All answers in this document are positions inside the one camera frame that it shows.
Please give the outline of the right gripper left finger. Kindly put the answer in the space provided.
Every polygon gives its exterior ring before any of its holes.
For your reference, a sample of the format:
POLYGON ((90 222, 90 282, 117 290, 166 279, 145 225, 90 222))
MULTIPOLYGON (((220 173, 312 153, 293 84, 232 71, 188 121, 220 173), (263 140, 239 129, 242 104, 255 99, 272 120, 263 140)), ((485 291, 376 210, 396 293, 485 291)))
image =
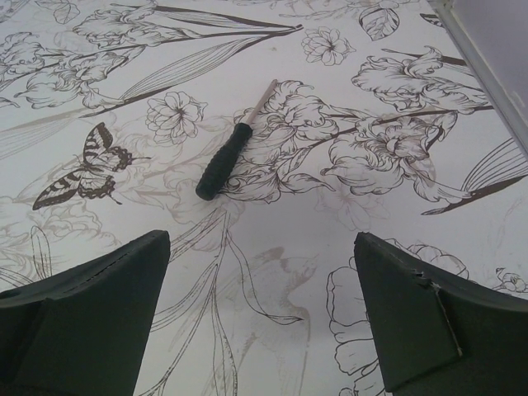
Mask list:
POLYGON ((1 293, 3 395, 131 395, 170 257, 153 230, 1 293))

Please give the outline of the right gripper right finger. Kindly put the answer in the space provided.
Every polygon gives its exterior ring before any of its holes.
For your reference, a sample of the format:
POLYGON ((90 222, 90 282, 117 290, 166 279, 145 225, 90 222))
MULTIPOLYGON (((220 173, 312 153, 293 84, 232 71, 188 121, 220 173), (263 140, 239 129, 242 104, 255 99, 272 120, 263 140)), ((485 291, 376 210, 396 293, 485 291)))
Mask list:
POLYGON ((525 395, 527 302, 372 233, 354 259, 384 387, 393 395, 525 395))

